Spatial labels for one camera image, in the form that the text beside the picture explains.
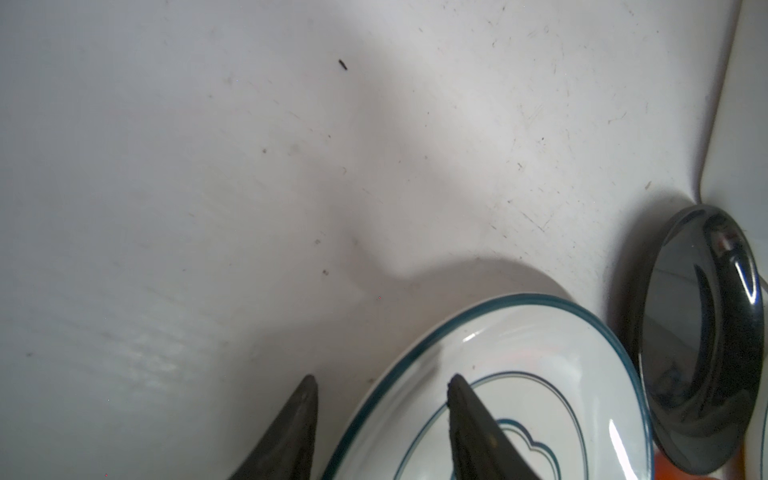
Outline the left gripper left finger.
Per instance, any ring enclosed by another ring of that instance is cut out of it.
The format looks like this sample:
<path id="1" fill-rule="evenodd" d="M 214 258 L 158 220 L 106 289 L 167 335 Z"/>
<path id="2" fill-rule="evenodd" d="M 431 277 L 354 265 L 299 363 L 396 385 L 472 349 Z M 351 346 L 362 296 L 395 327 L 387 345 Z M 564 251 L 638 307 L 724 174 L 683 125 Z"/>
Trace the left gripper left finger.
<path id="1" fill-rule="evenodd" d="M 317 422 L 318 384 L 315 377 L 308 374 L 230 478 L 309 479 Z"/>

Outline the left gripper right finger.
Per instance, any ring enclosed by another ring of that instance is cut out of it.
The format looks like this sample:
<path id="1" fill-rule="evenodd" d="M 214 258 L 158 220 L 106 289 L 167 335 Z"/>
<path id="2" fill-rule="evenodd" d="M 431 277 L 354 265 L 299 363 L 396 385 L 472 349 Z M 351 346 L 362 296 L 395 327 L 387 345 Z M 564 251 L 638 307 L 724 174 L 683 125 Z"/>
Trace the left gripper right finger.
<path id="1" fill-rule="evenodd" d="M 448 383 L 449 438 L 454 475 L 463 479 L 538 479 L 465 378 Z"/>

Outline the white plate with black emblem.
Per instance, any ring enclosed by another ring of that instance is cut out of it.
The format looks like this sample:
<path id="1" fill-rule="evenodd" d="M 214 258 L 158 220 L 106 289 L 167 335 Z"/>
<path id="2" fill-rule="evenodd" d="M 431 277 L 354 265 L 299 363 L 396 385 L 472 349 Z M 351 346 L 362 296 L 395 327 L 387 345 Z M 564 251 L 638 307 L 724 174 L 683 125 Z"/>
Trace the white plate with black emblem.
<path id="1" fill-rule="evenodd" d="M 483 301 L 407 349 L 361 402 L 326 479 L 451 479 L 447 392 L 461 375 L 542 479 L 650 479 L 642 383 L 613 332 L 545 294 Z"/>

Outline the orange plate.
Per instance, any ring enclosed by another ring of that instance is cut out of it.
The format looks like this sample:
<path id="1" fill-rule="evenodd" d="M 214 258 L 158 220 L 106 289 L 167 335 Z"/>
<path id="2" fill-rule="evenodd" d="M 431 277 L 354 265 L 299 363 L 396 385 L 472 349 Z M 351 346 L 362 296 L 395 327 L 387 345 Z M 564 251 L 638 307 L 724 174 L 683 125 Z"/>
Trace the orange plate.
<path id="1" fill-rule="evenodd" d="M 743 453 L 739 451 L 724 466 L 714 472 L 694 475 L 684 472 L 675 466 L 661 451 L 656 450 L 654 456 L 653 480 L 744 480 Z"/>

